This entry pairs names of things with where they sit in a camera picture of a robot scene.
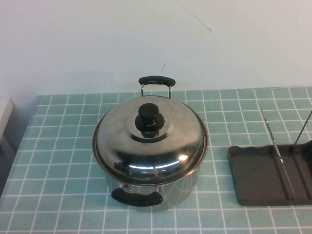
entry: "lid knob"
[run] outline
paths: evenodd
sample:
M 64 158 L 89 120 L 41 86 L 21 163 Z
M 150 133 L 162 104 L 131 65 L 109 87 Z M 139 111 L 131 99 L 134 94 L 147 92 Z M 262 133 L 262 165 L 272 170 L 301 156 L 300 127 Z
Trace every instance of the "lid knob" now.
M 163 127 L 164 117 L 159 113 L 158 107 L 153 103 L 145 103 L 138 109 L 136 128 L 141 132 L 154 132 Z

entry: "pot lid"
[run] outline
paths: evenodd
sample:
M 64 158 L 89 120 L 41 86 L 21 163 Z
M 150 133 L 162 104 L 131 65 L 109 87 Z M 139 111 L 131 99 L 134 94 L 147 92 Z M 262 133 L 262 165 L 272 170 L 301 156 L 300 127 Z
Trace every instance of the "pot lid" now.
M 203 122 L 188 106 L 167 97 L 142 96 L 106 113 L 94 132 L 93 149 L 113 178 L 152 186 L 195 170 L 207 142 Z

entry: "black handle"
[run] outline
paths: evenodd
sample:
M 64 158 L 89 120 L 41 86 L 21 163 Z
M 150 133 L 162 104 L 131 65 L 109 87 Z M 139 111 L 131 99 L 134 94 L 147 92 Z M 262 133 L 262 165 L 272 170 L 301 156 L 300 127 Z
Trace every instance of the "black handle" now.
M 176 81 L 172 78 L 168 77 L 162 77 L 162 76 L 149 76 L 149 77 L 142 77 L 138 79 L 138 82 L 140 84 L 164 84 L 169 86 L 174 86 L 176 84 Z
M 122 188 L 112 191 L 112 198 L 129 206 L 155 206 L 162 202 L 162 195 L 159 192 L 153 192 L 148 195 L 127 193 Z

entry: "metal rod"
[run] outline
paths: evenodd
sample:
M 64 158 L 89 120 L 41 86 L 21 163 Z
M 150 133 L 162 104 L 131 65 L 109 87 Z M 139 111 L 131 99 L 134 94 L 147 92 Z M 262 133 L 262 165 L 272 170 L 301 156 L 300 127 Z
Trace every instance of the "metal rod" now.
M 288 181 L 288 183 L 289 183 L 289 185 L 290 185 L 290 187 L 291 187 L 292 194 L 293 194 L 293 199 L 294 199 L 294 198 L 295 198 L 295 194 L 294 194 L 293 186 L 292 186 L 291 180 L 289 179 L 289 176 L 288 176 L 288 174 L 287 174 L 287 171 L 286 171 L 286 168 L 285 168 L 285 165 L 284 165 L 284 161 L 283 161 L 282 156 L 281 156 L 281 154 L 280 154 L 280 152 L 279 152 L 279 150 L 278 150 L 276 141 L 275 141 L 275 139 L 274 139 L 274 137 L 273 137 L 273 134 L 272 134 L 271 128 L 270 128 L 270 126 L 269 126 L 269 123 L 268 123 L 268 121 L 267 121 L 267 118 L 265 118 L 264 113 L 263 113 L 263 110 L 260 109 L 260 111 L 261 111 L 263 120 L 264 120 L 265 124 L 267 125 L 268 131 L 269 131 L 269 133 L 270 133 L 271 140 L 272 140 L 272 142 L 273 142 L 273 146 L 274 146 L 274 148 L 275 148 L 275 151 L 276 151 L 276 153 L 277 153 L 277 155 L 278 155 L 278 157 L 279 157 L 279 160 L 280 160 L 281 163 L 282 163 L 283 171 L 285 172 L 287 181 Z
M 298 140 L 299 140 L 299 138 L 300 138 L 300 136 L 301 136 L 301 134 L 302 134 L 304 128 L 306 127 L 306 125 L 307 125 L 307 123 L 308 123 L 308 121 L 309 121 L 309 118 L 310 118 L 311 114 L 312 114 L 312 110 L 311 110 L 311 112 L 310 112 L 310 114 L 309 114 L 309 116 L 308 116 L 306 122 L 304 123 L 304 125 L 303 125 L 303 127 L 302 127 L 302 129 L 301 129 L 301 131 L 300 131 L 300 133 L 299 133 L 299 135 L 298 135 L 298 137 L 297 137 L 297 140 L 294 142 L 293 147 L 296 147 L 296 144 L 297 144 L 297 142 L 298 142 Z

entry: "teal tile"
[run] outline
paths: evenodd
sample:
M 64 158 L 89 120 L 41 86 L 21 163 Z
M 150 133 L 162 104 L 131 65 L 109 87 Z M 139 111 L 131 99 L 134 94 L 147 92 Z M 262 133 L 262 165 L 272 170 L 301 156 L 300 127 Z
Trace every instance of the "teal tile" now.
M 84 195 L 66 195 L 63 197 L 61 211 L 80 211 Z
M 28 164 L 33 152 L 17 152 L 13 164 Z
M 68 95 L 53 95 L 51 100 L 51 105 L 66 104 Z
M 91 144 L 92 144 L 91 137 L 77 138 L 75 149 L 78 149 L 78 150 L 91 149 Z
M 218 180 L 218 185 L 219 185 L 219 190 L 222 192 L 228 192 L 228 191 L 235 191 L 234 189 L 234 185 L 233 185 L 233 181 L 232 181 L 232 177 L 230 176 L 219 176 L 217 178 Z
M 258 100 L 258 105 L 260 109 L 263 110 L 276 110 L 276 104 L 274 100 Z
M 237 93 L 239 99 L 255 99 L 253 89 L 238 89 Z
M 311 109 L 312 104 L 309 99 L 294 99 L 294 105 L 297 109 Z
M 210 141 L 212 146 L 230 146 L 229 136 L 223 135 L 210 135 Z
M 227 123 L 229 133 L 246 133 L 244 123 Z
M 206 116 L 208 123 L 224 122 L 224 116 L 222 112 L 207 112 Z
M 47 113 L 49 106 L 37 106 L 34 112 L 35 116 L 44 116 Z
M 59 133 L 59 127 L 43 127 L 40 133 L 40 137 L 57 137 Z
M 246 123 L 246 127 L 249 133 L 266 133 L 267 129 L 263 122 Z
M 66 183 L 66 194 L 83 194 L 85 191 L 87 179 L 69 179 Z
M 196 193 L 191 193 L 184 201 L 176 206 L 177 209 L 195 209 L 197 208 Z
M 237 91 L 235 89 L 220 90 L 222 99 L 237 99 Z
M 276 227 L 297 227 L 293 210 L 271 210 Z
M 36 215 L 33 230 L 53 230 L 57 221 L 57 213 L 42 213 Z
M 250 141 L 254 146 L 263 146 L 263 145 L 271 145 L 271 140 L 268 134 L 265 133 L 257 133 L 257 134 L 249 134 Z
M 65 105 L 57 105 L 57 106 L 50 106 L 47 115 L 63 115 L 65 111 Z
M 2 195 L 18 195 L 22 181 L 7 180 Z
M 300 120 L 295 110 L 280 111 L 283 120 Z
M 15 211 L 35 211 L 39 202 L 39 196 L 19 197 Z
M 247 228 L 248 221 L 245 210 L 242 211 L 223 211 L 225 225 L 227 228 Z
M 94 126 L 80 126 L 78 137 L 92 137 L 94 129 Z
M 79 227 L 80 213 L 59 213 L 58 230 L 77 230 Z
M 45 116 L 32 116 L 28 127 L 41 126 L 43 124 Z
M 80 115 L 64 116 L 62 126 L 78 125 L 79 121 L 80 121 Z
M 172 99 L 174 99 L 174 100 L 185 101 L 185 92 L 184 91 L 172 91 L 171 96 L 172 96 Z
M 239 103 L 242 111 L 257 111 L 259 109 L 256 100 L 240 100 Z
M 305 87 L 293 87 L 289 88 L 292 98 L 308 98 Z
M 60 126 L 62 116 L 47 116 L 43 123 L 44 126 Z
M 222 101 L 224 111 L 240 111 L 238 100 Z
M 224 117 L 227 122 L 243 122 L 243 116 L 240 111 L 225 112 Z
M 87 192 L 91 194 L 106 193 L 107 183 L 104 178 L 89 179 Z
M 54 151 L 51 163 L 70 163 L 70 158 L 72 156 L 72 151 L 60 150 Z
M 68 167 L 69 165 L 50 165 L 47 178 L 66 178 Z
M 17 196 L 2 196 L 0 197 L 0 212 L 11 212 L 14 210 Z
M 300 120 L 298 120 L 298 121 L 285 121 L 284 123 L 285 123 L 285 126 L 287 128 L 287 131 L 289 131 L 289 132 L 295 132 L 295 131 L 299 132 L 303 127 L 303 123 Z
M 228 162 L 214 162 L 216 174 L 220 176 L 230 176 L 230 165 Z
M 101 99 L 101 94 L 86 94 L 84 104 L 100 104 Z
M 273 98 L 273 94 L 272 94 L 272 90 L 271 89 L 255 90 L 255 94 L 257 96 L 257 99 Z
M 186 91 L 186 99 L 190 100 L 203 100 L 203 94 L 201 90 L 194 90 L 194 91 Z
M 215 177 L 198 177 L 196 187 L 198 191 L 217 191 Z
M 145 212 L 129 211 L 129 229 L 151 228 L 151 216 Z
M 102 103 L 117 103 L 118 93 L 102 94 Z
M 252 228 L 273 227 L 269 210 L 249 210 L 247 211 L 250 226 Z
M 221 211 L 199 211 L 202 228 L 224 228 Z
M 205 111 L 222 111 L 221 101 L 205 101 Z
M 14 213 L 10 231 L 30 230 L 35 213 Z
M 269 122 L 269 125 L 273 133 L 286 131 L 283 121 Z
M 43 180 L 26 180 L 24 181 L 21 195 L 40 194 L 43 187 Z
M 62 126 L 59 131 L 59 137 L 76 137 L 77 126 Z
M 11 167 L 8 179 L 24 179 L 28 166 L 15 166 Z
M 72 164 L 69 168 L 69 178 L 87 177 L 89 173 L 89 164 Z
M 57 139 L 56 150 L 71 150 L 74 148 L 75 138 L 59 138 Z
M 19 144 L 19 150 L 33 150 L 36 141 L 36 139 L 23 139 Z
M 126 229 L 127 211 L 106 211 L 104 229 Z
M 84 200 L 84 210 L 104 210 L 106 195 L 86 195 Z
M 65 114 L 66 115 L 80 115 L 82 112 L 83 105 L 67 105 Z
M 214 160 L 228 160 L 229 148 L 216 147 L 213 148 Z
M 247 134 L 239 134 L 239 135 L 232 135 L 230 134 L 230 140 L 232 145 L 250 145 L 250 141 Z
M 259 111 L 244 111 L 243 117 L 246 122 L 262 121 L 262 117 Z
M 210 134 L 228 132 L 225 123 L 208 123 L 208 129 Z
M 74 150 L 72 163 L 88 163 L 90 162 L 91 150 Z
M 102 229 L 104 212 L 83 212 L 80 229 Z
M 203 91 L 205 100 L 217 100 L 220 99 L 219 90 L 205 90 Z
M 36 144 L 36 150 L 52 150 L 54 149 L 56 139 L 39 139 Z
M 110 109 L 112 109 L 116 104 L 102 104 L 100 108 L 100 114 L 107 113 Z
M 84 105 L 82 114 L 98 114 L 99 113 L 100 105 L 98 104 L 90 104 Z
M 240 209 L 243 208 L 237 201 L 235 193 L 220 193 L 223 209 Z
M 44 179 L 48 171 L 48 165 L 30 165 L 26 175 L 27 179 Z
M 199 167 L 199 174 L 200 175 L 206 175 L 206 176 L 214 176 L 215 170 L 214 170 L 214 164 L 213 162 L 202 162 Z
M 38 211 L 58 211 L 62 196 L 42 196 Z
M 43 194 L 62 194 L 65 179 L 51 179 L 44 184 Z
M 199 219 L 197 211 L 176 210 L 175 214 L 177 228 L 199 228 Z
M 81 117 L 80 125 L 96 125 L 98 122 L 98 115 L 83 115 Z
M 84 94 L 71 94 L 68 97 L 68 104 L 83 104 Z
M 291 98 L 288 88 L 272 88 L 274 98 Z
M 188 101 L 187 105 L 194 111 L 204 111 L 203 101 Z
M 0 213 L 0 231 L 7 231 L 12 214 Z
M 153 213 L 153 228 L 175 228 L 175 211 Z
M 49 105 L 51 95 L 43 95 L 38 97 L 37 105 Z
M 279 110 L 293 110 L 295 109 L 292 100 L 276 100 L 276 105 Z
M 219 209 L 220 199 L 217 193 L 198 193 L 198 206 L 200 209 Z
M 104 170 L 98 164 L 91 164 L 90 177 L 105 177 Z
M 133 99 L 135 97 L 134 93 L 119 93 L 119 103 L 123 103 L 125 101 L 128 101 L 130 99 Z

